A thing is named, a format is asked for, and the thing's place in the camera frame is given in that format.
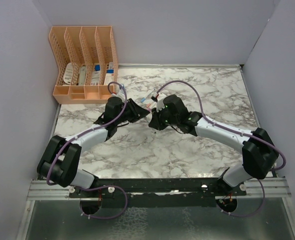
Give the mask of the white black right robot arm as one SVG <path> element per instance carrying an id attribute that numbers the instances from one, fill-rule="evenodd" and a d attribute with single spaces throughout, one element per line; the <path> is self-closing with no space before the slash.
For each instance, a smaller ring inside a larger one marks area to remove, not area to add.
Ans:
<path id="1" fill-rule="evenodd" d="M 215 122 L 200 112 L 189 111 L 175 94 L 159 100 L 151 114 L 148 125 L 155 130 L 177 127 L 184 134 L 212 139 L 242 155 L 242 163 L 229 167 L 217 179 L 217 190 L 221 195 L 228 196 L 244 181 L 263 180 L 279 157 L 266 130 L 244 130 Z"/>

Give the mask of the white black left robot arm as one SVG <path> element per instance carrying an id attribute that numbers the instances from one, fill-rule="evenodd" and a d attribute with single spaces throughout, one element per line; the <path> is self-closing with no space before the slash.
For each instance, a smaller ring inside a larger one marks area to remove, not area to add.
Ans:
<path id="1" fill-rule="evenodd" d="M 79 187 L 86 197 L 97 194 L 97 179 L 93 174 L 78 168 L 80 156 L 93 146 L 109 140 L 122 123 L 135 123 L 150 112 L 131 98 L 108 99 L 104 112 L 87 130 L 68 137 L 53 136 L 37 166 L 37 173 L 46 178 L 49 185 Z"/>

